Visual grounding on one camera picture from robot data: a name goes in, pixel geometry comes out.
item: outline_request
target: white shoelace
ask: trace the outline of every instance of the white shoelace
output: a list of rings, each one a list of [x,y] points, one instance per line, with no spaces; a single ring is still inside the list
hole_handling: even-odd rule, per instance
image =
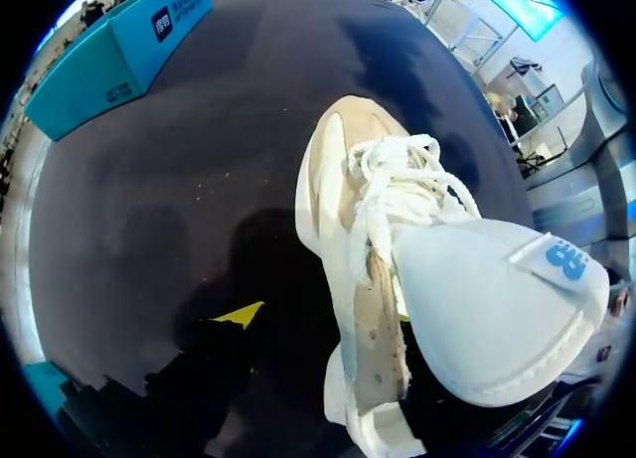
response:
[[[443,169],[439,154],[439,143],[429,135],[385,137],[351,149],[349,171],[366,180],[349,243],[349,266],[357,282],[371,285],[367,258],[372,250],[393,269],[391,222],[431,226],[481,218],[472,195]]]

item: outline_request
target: machine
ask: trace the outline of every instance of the machine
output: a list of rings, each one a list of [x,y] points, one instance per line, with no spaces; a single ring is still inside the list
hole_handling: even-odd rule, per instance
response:
[[[636,142],[624,99],[603,60],[581,73],[587,113],[579,136],[526,180],[538,230],[583,248],[613,284],[636,278]]]

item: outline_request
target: logo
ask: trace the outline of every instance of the logo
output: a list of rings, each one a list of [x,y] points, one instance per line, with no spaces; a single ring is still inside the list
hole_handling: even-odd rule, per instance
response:
[[[164,6],[150,18],[152,21],[152,27],[155,30],[157,41],[163,42],[166,37],[172,32],[172,20],[170,19],[170,13],[168,12],[168,6]]]
[[[546,251],[546,259],[555,267],[560,267],[570,281],[577,281],[587,268],[587,256],[566,241],[559,241]]]

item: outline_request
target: sneaker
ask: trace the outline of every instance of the sneaker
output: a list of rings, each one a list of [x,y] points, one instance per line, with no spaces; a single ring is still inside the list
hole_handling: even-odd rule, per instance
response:
[[[301,165],[296,230],[322,259],[341,335],[325,413],[369,457],[425,452],[398,405],[409,381],[400,315],[451,393],[503,406],[553,382],[607,308],[600,264],[550,234],[482,219],[439,158],[435,139],[346,96]]]

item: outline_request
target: shoe tongue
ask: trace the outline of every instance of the shoe tongue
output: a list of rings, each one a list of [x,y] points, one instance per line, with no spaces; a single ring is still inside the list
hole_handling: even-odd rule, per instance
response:
[[[413,168],[410,164],[408,150],[394,137],[387,137],[374,145],[369,157],[369,167],[372,170],[389,168],[404,170]]]
[[[395,226],[394,235],[397,278],[419,349],[437,379],[467,402],[511,404],[553,382],[607,307],[607,274],[588,256],[569,289],[536,273],[563,270],[539,267],[540,254],[529,264],[511,261],[542,237],[531,229],[475,220]]]

